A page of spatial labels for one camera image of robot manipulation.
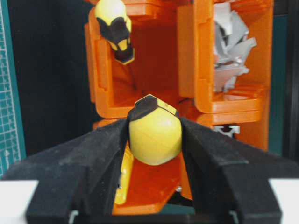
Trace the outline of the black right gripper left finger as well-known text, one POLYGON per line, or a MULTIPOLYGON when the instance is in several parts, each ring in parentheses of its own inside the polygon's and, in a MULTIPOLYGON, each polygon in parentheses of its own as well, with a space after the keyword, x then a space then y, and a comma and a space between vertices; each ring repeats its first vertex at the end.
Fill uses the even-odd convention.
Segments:
POLYGON ((2 222, 111 215, 127 140, 128 121, 120 119, 15 163, 2 177, 2 222))

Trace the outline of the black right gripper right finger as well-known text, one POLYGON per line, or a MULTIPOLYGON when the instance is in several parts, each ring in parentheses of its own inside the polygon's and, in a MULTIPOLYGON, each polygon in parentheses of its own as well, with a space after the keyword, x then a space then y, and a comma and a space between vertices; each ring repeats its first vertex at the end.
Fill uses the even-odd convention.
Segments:
POLYGON ((196 212, 237 222, 297 222, 299 165, 186 118, 183 158, 196 212))

